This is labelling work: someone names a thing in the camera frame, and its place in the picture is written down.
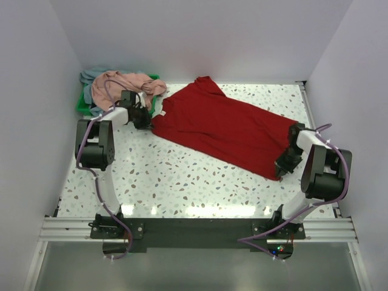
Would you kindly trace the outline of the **red t shirt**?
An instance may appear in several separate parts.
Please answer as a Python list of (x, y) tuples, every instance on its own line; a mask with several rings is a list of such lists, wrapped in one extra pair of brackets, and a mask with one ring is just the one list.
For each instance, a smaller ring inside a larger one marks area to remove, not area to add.
[(289, 145), (294, 120), (229, 98), (208, 76), (163, 100), (162, 108), (154, 135), (279, 180), (275, 161)]

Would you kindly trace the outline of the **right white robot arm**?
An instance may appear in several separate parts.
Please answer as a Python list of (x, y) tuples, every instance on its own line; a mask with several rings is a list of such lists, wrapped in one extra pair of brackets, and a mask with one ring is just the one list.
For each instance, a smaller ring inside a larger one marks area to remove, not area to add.
[(287, 203), (282, 204), (268, 222), (273, 236), (284, 238), (291, 230), (296, 231), (304, 219), (316, 208), (342, 200), (348, 192), (352, 153), (339, 149), (321, 136), (330, 127), (308, 129), (302, 123), (289, 127), (289, 145), (275, 161), (278, 178), (293, 173), (302, 162), (307, 161), (300, 180), (300, 191)]

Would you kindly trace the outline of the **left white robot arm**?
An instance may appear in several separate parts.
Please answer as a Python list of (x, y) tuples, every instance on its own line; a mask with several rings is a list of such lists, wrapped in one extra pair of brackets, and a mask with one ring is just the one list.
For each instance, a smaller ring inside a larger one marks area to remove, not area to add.
[(123, 90), (121, 99), (106, 112), (92, 119), (80, 119), (76, 126), (76, 167), (92, 174), (99, 205), (97, 214), (110, 217), (104, 224), (104, 230), (112, 238), (119, 238), (125, 232), (121, 205), (112, 178), (114, 131), (129, 123), (136, 129), (152, 127), (145, 93)]

